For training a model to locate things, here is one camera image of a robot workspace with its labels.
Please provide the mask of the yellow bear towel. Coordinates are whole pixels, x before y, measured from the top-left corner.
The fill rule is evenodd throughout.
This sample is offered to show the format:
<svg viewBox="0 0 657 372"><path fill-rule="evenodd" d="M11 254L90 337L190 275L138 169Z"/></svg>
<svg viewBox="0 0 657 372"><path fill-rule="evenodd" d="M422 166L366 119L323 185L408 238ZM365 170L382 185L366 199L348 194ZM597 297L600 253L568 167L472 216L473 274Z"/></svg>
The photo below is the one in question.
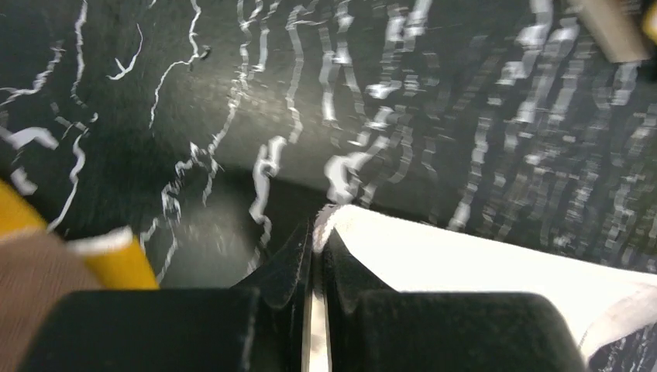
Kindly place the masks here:
<svg viewBox="0 0 657 372"><path fill-rule="evenodd" d="M1 369L14 371L53 305L74 291L157 289L130 227L71 241L1 184Z"/></svg>

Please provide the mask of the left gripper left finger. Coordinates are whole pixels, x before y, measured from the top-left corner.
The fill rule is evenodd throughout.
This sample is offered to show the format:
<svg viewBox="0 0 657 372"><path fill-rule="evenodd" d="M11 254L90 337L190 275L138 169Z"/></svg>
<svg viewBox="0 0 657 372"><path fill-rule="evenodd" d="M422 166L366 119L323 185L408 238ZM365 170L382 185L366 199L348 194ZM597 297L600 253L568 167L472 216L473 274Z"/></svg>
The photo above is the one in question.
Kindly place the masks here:
<svg viewBox="0 0 657 372"><path fill-rule="evenodd" d="M306 371L311 227L230 288L78 291L58 301L21 371Z"/></svg>

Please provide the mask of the white towel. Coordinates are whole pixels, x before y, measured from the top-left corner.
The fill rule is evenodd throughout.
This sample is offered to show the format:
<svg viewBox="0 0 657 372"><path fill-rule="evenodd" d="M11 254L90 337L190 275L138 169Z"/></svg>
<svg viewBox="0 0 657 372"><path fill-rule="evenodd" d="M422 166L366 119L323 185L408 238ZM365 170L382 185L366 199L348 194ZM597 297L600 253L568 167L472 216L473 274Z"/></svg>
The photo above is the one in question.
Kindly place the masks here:
<svg viewBox="0 0 657 372"><path fill-rule="evenodd" d="M327 348L322 254L332 233L400 292L538 295L552 304L589 370L603 347L656 323L656 276L605 267L390 217L326 205L312 234L315 288L307 371L333 371Z"/></svg>

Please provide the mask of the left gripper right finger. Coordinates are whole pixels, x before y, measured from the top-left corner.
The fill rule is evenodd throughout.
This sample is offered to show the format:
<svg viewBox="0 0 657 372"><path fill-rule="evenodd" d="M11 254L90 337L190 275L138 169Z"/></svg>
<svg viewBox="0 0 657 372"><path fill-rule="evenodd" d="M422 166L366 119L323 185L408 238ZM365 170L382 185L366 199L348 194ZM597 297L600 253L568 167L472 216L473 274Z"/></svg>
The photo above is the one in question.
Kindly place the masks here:
<svg viewBox="0 0 657 372"><path fill-rule="evenodd" d="M536 294L400 292L337 232L322 254L333 371L584 371L556 308Z"/></svg>

